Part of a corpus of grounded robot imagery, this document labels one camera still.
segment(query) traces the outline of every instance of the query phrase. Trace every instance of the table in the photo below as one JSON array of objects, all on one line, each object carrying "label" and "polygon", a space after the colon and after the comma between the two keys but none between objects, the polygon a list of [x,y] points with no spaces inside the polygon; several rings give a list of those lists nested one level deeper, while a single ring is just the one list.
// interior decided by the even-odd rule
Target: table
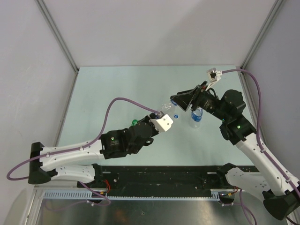
[{"label": "table", "polygon": [[[245,193],[243,200],[259,225],[286,225],[273,218],[263,204]],[[61,209],[78,200],[49,200],[48,207]],[[67,210],[51,212],[41,209],[37,225],[246,225],[240,206],[222,207],[216,201],[119,200],[107,207],[78,204]]]},{"label": "table", "polygon": [[[112,99],[125,97],[149,108],[159,109],[171,95],[194,88],[208,80],[206,71],[233,69],[235,66],[129,66],[82,67],[61,132],[59,146],[84,142],[96,137]],[[243,92],[238,74],[222,76],[213,87],[222,97],[226,90]],[[117,101],[111,107],[105,133],[131,125],[150,112],[128,102]],[[188,124],[190,110],[177,109],[179,118],[172,128],[154,137],[154,142],[138,154],[124,158],[91,161],[101,165],[253,165],[237,148],[226,141],[219,130],[221,121],[204,112],[199,129]],[[245,117],[251,121],[248,107]]]}]

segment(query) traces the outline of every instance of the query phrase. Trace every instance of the plastic bottle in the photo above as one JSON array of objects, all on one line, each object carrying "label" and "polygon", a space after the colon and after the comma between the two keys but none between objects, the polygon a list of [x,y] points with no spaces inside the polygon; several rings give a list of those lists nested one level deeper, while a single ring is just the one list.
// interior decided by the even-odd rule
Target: plastic bottle
[{"label": "plastic bottle", "polygon": [[161,111],[164,114],[168,114],[172,118],[175,114],[176,106],[177,104],[170,100],[169,102],[162,104]]},{"label": "plastic bottle", "polygon": [[189,124],[192,128],[199,128],[201,119],[203,115],[203,109],[202,108],[197,108],[195,111],[191,112],[191,116],[189,119]]}]

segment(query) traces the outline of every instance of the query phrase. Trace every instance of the red wire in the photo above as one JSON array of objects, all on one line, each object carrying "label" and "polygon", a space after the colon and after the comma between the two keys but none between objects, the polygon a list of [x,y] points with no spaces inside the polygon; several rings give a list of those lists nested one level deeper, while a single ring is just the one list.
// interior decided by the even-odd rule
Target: red wire
[{"label": "red wire", "polygon": [[106,192],[106,193],[108,193],[108,192],[111,190],[111,186],[109,185],[109,183],[108,183],[107,180],[104,180],[104,181],[105,181],[105,183],[106,183],[106,188],[107,188],[107,186],[108,186],[108,190],[107,190],[107,192]]},{"label": "red wire", "polygon": [[233,194],[237,193],[237,192],[238,192],[238,190],[239,190],[239,188],[238,188],[237,186],[234,186],[234,187],[236,188],[236,191],[234,191],[234,193],[233,193]]}]

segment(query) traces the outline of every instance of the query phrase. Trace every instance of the bottle label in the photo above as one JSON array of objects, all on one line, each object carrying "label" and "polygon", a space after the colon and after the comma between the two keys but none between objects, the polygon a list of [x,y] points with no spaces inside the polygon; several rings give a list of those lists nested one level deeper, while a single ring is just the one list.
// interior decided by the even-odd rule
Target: bottle label
[{"label": "bottle label", "polygon": [[197,112],[197,110],[194,112],[191,112],[192,119],[196,122],[200,122],[200,120],[202,119],[202,115],[203,115],[203,109],[201,109],[198,112]]}]

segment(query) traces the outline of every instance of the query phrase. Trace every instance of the gray wall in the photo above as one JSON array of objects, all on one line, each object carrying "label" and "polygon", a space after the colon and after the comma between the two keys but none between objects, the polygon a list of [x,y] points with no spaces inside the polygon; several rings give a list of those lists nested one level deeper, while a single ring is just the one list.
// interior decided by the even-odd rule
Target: gray wall
[{"label": "gray wall", "polygon": [[17,225],[33,186],[6,174],[32,142],[54,145],[75,74],[33,0],[0,5],[0,224]]},{"label": "gray wall", "polygon": [[[247,69],[262,89],[262,130],[282,164],[300,177],[300,1],[288,0]],[[251,81],[251,91],[256,89]]]},{"label": "gray wall", "polygon": [[78,66],[240,65],[275,0],[45,0]]}]

